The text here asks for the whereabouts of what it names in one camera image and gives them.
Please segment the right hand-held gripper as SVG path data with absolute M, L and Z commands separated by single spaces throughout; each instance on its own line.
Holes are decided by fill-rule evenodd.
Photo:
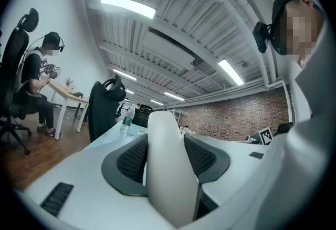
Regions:
M 260 137 L 260 143 L 262 145 L 269 145 L 273 139 L 270 127 L 266 127 L 258 131 Z

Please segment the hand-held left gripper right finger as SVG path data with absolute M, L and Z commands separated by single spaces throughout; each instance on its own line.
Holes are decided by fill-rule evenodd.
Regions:
M 184 146 L 199 184 L 218 180 L 230 166 L 230 156 L 189 133 L 184 135 Z

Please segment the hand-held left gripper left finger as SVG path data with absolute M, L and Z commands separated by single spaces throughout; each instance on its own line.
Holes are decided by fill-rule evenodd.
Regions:
M 148 135 L 131 138 L 131 142 L 110 152 L 102 161 L 106 182 L 126 196 L 147 197 L 143 176 L 148 153 Z

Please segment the white telephone handset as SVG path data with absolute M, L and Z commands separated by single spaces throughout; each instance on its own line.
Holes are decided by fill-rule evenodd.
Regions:
M 146 187 L 149 202 L 174 227 L 193 221 L 198 181 L 169 111 L 149 115 Z

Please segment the clear water bottle green label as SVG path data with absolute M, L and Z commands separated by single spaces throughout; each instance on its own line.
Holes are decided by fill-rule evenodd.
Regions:
M 137 106 L 135 104 L 132 105 L 131 108 L 129 108 L 126 112 L 126 115 L 124 116 L 120 132 L 124 135 L 127 135 L 131 126 L 131 123 L 133 121 L 134 115 L 135 115 L 135 109 Z

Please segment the person's white shirt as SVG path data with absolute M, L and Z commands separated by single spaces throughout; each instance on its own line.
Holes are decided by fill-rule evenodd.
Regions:
M 335 146 L 336 35 L 325 22 L 317 44 L 296 82 L 312 117 L 293 126 L 286 136 L 286 156 L 293 168 L 309 175 L 322 172 Z

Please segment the white metal rack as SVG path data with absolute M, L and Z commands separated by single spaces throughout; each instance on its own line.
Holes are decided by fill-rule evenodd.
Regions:
M 176 110 L 176 109 L 166 109 L 166 111 L 169 111 L 175 118 L 177 124 L 180 126 L 180 119 L 183 114 L 181 110 Z

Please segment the ceiling light panel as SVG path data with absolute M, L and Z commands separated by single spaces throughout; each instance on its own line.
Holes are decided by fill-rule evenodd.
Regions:
M 236 85 L 241 86 L 244 84 L 243 79 L 226 59 L 221 60 L 218 65 L 223 68 L 223 70 L 232 78 Z
M 121 76 L 124 76 L 124 77 L 126 77 L 126 78 L 129 78 L 129 79 L 131 79 L 131 80 L 133 80 L 133 81 L 136 81 L 136 80 L 137 80 L 135 77 L 130 76 L 130 75 L 128 75 L 128 74 L 126 74 L 126 73 L 124 73 L 124 72 L 121 72 L 121 71 L 119 71 L 119 70 L 117 70 L 117 69 L 113 69 L 113 71 L 116 72 L 117 74 L 119 74 L 119 75 L 121 75 Z
M 179 96 L 176 96 L 176 95 L 168 93 L 168 92 L 165 92 L 164 94 L 168 97 L 174 98 L 174 99 L 179 100 L 179 101 L 184 101 L 185 100 L 184 98 L 181 98 Z
M 132 0 L 100 0 L 102 4 L 123 8 L 152 19 L 156 9 Z

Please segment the wooden table white legs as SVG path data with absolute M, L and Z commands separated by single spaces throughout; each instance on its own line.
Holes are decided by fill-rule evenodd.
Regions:
M 73 102 L 83 105 L 83 111 L 82 111 L 82 114 L 81 114 L 81 117 L 79 119 L 79 123 L 77 126 L 77 132 L 80 132 L 86 111 L 89 106 L 89 100 L 74 96 L 65 87 L 63 87 L 61 84 L 57 83 L 56 81 L 51 80 L 48 83 L 48 86 L 54 91 L 51 97 L 51 100 L 50 100 L 51 103 L 53 103 L 56 94 L 60 95 L 64 99 L 61 105 L 60 113 L 59 113 L 58 120 L 56 123 L 55 139 L 59 140 L 62 121 L 65 115 L 66 108 L 68 107 L 69 101 L 73 101 Z

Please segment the tall black office chair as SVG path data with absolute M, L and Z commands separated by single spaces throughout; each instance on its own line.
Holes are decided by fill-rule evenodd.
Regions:
M 28 127 L 12 123 L 12 118 L 24 119 L 27 108 L 25 105 L 15 103 L 13 96 L 16 93 L 20 61 L 29 43 L 28 33 L 36 29 L 38 22 L 38 12 L 34 8 L 31 8 L 28 14 L 21 17 L 7 41 L 0 64 L 0 139 L 4 134 L 11 134 L 23 147 L 26 155 L 29 155 L 30 151 L 22 143 L 16 131 L 26 131 L 29 136 L 32 132 Z

